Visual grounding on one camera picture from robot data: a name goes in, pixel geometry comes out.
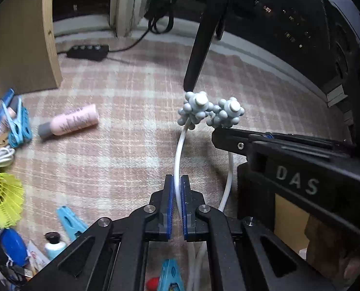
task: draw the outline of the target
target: power strip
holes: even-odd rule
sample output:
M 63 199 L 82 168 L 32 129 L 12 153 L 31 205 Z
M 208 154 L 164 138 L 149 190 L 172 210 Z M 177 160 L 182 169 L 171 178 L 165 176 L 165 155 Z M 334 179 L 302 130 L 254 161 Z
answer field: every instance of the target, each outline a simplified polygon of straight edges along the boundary
M 67 57 L 102 61 L 108 53 L 109 45 L 75 45 L 67 51 Z

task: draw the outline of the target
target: white and blue bottle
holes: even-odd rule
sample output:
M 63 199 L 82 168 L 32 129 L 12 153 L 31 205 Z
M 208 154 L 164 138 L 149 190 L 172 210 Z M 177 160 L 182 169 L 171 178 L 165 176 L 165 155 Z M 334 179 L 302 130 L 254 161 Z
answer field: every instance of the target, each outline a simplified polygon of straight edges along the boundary
M 60 234 L 57 232 L 48 232 L 45 234 L 45 238 L 48 241 L 45 244 L 45 251 L 49 260 L 54 259 L 67 247 L 65 242 L 60 241 Z

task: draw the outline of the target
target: yellow shuttlecock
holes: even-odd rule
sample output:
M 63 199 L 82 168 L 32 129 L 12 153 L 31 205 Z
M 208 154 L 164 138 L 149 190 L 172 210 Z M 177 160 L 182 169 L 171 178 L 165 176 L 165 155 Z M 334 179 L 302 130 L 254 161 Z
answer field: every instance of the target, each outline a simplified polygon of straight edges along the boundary
M 22 183 L 13 175 L 0 173 L 0 228 L 16 225 L 21 219 L 24 198 Z

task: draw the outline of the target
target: pink bottle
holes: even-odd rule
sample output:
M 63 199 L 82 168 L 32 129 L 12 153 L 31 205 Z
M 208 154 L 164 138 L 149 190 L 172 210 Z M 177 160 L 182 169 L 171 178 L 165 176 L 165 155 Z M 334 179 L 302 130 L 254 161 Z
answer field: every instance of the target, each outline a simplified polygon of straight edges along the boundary
M 66 133 L 96 125 L 99 115 L 95 104 L 76 109 L 75 111 L 57 115 L 50 122 L 38 127 L 38 135 L 46 140 L 52 136 L 61 136 Z

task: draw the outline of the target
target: blue clothespin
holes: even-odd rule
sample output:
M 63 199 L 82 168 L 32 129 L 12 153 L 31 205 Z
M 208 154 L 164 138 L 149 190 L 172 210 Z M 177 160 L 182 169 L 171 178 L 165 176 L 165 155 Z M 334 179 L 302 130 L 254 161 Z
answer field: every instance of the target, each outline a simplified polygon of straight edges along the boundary
M 56 209 L 56 212 L 61 224 L 64 226 L 65 231 L 71 239 L 71 242 L 76 240 L 80 234 L 88 229 L 86 223 L 80 220 L 67 206 Z
M 166 259 L 161 267 L 161 275 L 157 291 L 184 291 L 180 269 L 175 259 Z
M 2 102 L 3 111 L 6 115 L 10 127 L 9 143 L 13 148 L 17 148 L 21 144 L 32 140 L 32 131 L 29 124 L 29 113 L 25 107 L 22 107 L 21 96 L 18 96 L 17 116 L 12 119 L 6 108 L 4 102 Z

